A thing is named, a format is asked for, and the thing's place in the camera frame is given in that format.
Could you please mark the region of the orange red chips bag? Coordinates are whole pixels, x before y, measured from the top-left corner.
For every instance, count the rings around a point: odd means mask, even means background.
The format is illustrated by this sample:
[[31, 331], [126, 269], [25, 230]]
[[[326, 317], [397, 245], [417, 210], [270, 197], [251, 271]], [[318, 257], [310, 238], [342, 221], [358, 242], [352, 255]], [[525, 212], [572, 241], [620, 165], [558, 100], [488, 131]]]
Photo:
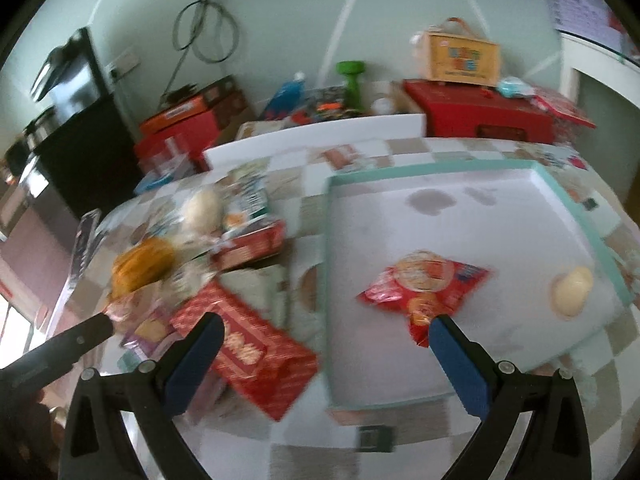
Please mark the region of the orange red chips bag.
[[108, 300], [103, 312], [110, 318], [116, 333], [126, 334], [163, 303], [163, 283], [157, 281], [118, 299]]

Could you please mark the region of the orange bread bag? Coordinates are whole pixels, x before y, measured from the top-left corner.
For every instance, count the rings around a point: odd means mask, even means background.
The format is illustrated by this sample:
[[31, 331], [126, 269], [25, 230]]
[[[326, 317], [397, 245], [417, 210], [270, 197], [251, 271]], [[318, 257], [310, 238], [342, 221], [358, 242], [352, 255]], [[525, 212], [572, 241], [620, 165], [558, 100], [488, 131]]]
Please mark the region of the orange bread bag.
[[168, 240], [156, 236], [147, 238], [114, 261], [111, 298], [122, 298], [157, 282], [171, 271], [175, 262], [175, 248]]

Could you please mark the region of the red patterned snack packet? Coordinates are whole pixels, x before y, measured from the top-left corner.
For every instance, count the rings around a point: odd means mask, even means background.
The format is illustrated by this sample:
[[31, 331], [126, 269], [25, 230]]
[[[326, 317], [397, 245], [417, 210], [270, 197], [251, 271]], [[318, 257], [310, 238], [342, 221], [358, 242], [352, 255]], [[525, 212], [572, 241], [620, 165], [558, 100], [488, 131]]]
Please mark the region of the red patterned snack packet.
[[224, 324], [224, 343], [212, 369], [269, 418], [281, 420], [317, 374], [318, 356], [217, 280], [186, 300], [171, 315], [171, 325], [184, 336], [207, 313]]

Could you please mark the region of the red round-biscuit snack bag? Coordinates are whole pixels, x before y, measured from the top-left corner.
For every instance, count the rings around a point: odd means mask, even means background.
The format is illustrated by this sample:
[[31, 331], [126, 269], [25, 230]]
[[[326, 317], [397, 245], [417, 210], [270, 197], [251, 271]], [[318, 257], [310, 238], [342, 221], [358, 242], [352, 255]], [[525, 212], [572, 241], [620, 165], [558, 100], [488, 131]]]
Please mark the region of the red round-biscuit snack bag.
[[466, 297], [491, 277], [491, 270], [481, 266], [416, 250], [386, 266], [357, 298], [363, 304], [402, 314], [414, 343], [427, 348], [434, 318], [457, 313]]

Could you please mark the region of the clear bag round bun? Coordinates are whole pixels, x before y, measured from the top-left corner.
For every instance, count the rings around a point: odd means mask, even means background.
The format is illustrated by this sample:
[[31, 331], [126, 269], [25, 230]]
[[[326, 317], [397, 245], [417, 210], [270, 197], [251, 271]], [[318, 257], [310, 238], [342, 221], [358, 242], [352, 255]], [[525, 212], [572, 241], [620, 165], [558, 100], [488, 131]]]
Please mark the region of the clear bag round bun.
[[182, 227], [195, 234], [212, 234], [221, 228], [223, 214], [224, 203], [216, 188], [199, 188], [182, 205]]

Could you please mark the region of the red white biscuit packet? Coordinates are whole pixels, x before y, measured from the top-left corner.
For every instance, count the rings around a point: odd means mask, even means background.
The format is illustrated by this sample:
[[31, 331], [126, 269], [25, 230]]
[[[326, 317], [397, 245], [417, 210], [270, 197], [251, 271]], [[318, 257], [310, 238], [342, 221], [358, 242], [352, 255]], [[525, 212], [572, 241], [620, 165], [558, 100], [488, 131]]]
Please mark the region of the red white biscuit packet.
[[247, 231], [222, 240], [211, 252], [209, 260], [217, 271], [230, 271], [280, 254], [286, 235], [281, 220], [257, 222]]

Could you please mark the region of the white green cracker packet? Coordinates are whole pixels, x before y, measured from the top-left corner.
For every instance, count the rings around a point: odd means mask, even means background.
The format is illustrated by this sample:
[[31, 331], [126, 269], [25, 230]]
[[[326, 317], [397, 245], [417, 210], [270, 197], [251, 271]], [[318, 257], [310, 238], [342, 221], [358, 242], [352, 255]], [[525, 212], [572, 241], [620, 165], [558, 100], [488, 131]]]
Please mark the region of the white green cracker packet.
[[269, 212], [269, 198], [263, 174], [247, 174], [224, 190], [224, 218], [226, 231], [248, 226]]

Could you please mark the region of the pink snack packet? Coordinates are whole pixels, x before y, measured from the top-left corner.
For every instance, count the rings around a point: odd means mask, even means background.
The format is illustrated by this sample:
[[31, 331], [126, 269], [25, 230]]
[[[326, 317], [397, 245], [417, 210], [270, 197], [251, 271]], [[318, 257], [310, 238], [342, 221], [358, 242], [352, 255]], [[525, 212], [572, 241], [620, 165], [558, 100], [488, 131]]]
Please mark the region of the pink snack packet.
[[181, 336], [170, 322], [169, 313], [162, 307], [151, 311], [120, 344], [133, 351], [140, 359], [159, 359]]

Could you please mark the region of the white printed snack packet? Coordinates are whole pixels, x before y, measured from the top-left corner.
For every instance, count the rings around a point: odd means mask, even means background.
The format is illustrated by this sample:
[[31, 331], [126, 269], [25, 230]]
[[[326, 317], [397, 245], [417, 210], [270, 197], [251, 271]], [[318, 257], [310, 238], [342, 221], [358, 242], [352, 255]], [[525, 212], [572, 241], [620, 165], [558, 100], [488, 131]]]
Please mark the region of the white printed snack packet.
[[172, 306], [178, 306], [194, 297], [217, 274], [215, 265], [209, 255], [201, 255], [191, 259], [172, 272], [160, 291], [162, 298]]

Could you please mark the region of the clear acrylic stand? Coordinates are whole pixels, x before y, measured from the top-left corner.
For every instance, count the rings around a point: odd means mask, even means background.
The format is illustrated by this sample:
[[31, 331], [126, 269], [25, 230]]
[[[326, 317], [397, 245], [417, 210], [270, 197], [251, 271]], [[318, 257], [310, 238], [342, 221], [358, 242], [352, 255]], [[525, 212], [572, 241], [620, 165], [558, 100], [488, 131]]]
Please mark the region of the clear acrylic stand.
[[54, 335], [55, 327], [58, 325], [66, 302], [70, 299], [70, 295], [75, 290], [81, 275], [88, 266], [89, 249], [96, 236], [96, 228], [100, 223], [101, 216], [102, 214], [99, 209], [93, 209], [86, 212], [79, 221], [72, 256], [70, 257], [70, 270], [68, 270], [60, 296], [58, 296], [58, 301], [50, 315], [46, 330], [47, 339], [50, 339]]

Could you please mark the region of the black cabinet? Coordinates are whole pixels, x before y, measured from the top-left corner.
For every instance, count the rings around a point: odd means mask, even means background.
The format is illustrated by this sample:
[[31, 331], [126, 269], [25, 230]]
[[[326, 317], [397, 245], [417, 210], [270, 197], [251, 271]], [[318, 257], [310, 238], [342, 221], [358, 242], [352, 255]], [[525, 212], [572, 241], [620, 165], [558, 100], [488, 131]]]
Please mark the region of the black cabinet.
[[108, 214], [134, 198], [142, 179], [134, 140], [107, 88], [87, 27], [48, 54], [30, 96], [53, 105], [58, 126], [35, 154], [77, 218], [91, 209]]

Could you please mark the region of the orange flat box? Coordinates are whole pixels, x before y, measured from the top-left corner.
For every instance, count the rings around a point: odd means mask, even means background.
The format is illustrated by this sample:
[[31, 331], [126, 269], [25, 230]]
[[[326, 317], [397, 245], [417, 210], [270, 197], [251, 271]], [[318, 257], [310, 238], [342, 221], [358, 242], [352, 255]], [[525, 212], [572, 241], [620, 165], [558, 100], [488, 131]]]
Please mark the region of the orange flat box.
[[175, 125], [177, 122], [205, 113], [238, 89], [235, 78], [225, 76], [202, 90], [198, 90], [193, 96], [189, 96], [180, 103], [171, 105], [166, 110], [161, 110], [148, 118], [139, 125], [140, 132], [142, 136], [152, 136], [152, 134]]

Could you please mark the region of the white shelf unit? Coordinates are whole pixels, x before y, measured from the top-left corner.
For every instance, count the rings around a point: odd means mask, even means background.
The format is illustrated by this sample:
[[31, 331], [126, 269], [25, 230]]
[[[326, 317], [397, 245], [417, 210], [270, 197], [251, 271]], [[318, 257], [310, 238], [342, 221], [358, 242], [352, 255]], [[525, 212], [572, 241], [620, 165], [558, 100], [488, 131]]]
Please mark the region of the white shelf unit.
[[639, 171], [639, 67], [563, 32], [560, 92], [594, 123], [578, 134], [578, 152], [626, 203]]

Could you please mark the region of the blue plastic bottle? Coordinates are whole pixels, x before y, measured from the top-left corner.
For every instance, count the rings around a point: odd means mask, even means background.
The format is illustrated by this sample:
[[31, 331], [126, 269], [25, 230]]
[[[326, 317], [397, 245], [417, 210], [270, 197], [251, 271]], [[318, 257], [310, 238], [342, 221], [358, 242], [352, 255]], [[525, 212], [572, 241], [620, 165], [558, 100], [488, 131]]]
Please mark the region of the blue plastic bottle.
[[291, 115], [304, 100], [306, 76], [296, 72], [293, 79], [282, 84], [265, 106], [260, 120], [282, 120]]

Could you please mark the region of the green dumbbell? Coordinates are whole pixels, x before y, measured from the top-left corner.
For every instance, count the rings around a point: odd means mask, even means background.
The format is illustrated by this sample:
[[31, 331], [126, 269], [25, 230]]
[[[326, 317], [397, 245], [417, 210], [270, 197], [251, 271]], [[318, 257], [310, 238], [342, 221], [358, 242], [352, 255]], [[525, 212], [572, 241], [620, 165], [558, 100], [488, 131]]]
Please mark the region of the green dumbbell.
[[337, 73], [345, 79], [345, 104], [351, 110], [363, 110], [359, 77], [366, 71], [363, 61], [341, 61], [335, 66]]

